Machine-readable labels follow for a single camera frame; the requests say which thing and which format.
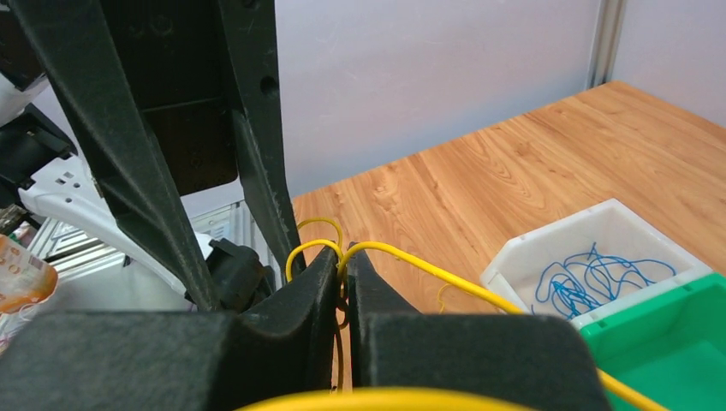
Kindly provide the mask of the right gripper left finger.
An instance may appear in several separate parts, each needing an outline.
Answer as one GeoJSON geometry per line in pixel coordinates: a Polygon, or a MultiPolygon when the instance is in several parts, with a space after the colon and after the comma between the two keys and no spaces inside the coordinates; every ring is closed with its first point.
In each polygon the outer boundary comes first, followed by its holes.
{"type": "Polygon", "coordinates": [[[232,410],[331,385],[336,253],[244,313],[38,316],[1,358],[4,410],[232,410]]]}

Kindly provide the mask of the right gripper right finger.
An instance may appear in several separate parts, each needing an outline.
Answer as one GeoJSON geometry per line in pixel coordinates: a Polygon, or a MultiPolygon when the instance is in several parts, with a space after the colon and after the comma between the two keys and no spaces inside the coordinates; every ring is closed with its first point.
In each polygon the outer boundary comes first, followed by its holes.
{"type": "Polygon", "coordinates": [[[427,387],[538,410],[609,410],[591,353],[568,322],[542,315],[425,314],[376,272],[347,264],[355,388],[427,387]]]}

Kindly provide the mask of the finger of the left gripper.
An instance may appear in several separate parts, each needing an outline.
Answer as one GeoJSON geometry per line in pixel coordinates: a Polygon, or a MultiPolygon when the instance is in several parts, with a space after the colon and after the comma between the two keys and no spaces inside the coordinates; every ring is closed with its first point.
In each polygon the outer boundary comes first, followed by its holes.
{"type": "Polygon", "coordinates": [[[286,179],[272,1],[220,1],[224,90],[244,199],[279,268],[301,244],[286,179]]]}
{"type": "MultiPolygon", "coordinates": [[[[158,141],[134,102],[98,1],[13,1],[16,16],[66,114],[94,177],[94,187],[127,235],[132,216],[172,227],[188,223],[158,141]]],[[[202,311],[216,311],[214,284],[184,291],[202,311]]]]}

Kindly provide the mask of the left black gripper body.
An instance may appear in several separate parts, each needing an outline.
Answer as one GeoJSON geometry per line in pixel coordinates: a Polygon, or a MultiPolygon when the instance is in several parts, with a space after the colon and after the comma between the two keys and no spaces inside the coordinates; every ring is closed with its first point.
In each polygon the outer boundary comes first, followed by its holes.
{"type": "Polygon", "coordinates": [[[181,195],[238,171],[211,1],[101,3],[131,92],[181,195]]]}

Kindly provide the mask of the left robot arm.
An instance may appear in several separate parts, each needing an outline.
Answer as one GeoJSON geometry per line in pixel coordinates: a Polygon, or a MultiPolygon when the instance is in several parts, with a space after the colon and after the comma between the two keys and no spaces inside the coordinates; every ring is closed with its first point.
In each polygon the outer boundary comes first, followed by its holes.
{"type": "Polygon", "coordinates": [[[4,1],[80,148],[17,176],[29,210],[155,271],[205,311],[221,289],[182,197],[238,182],[283,263],[301,240],[286,182],[272,1],[4,1]]]}

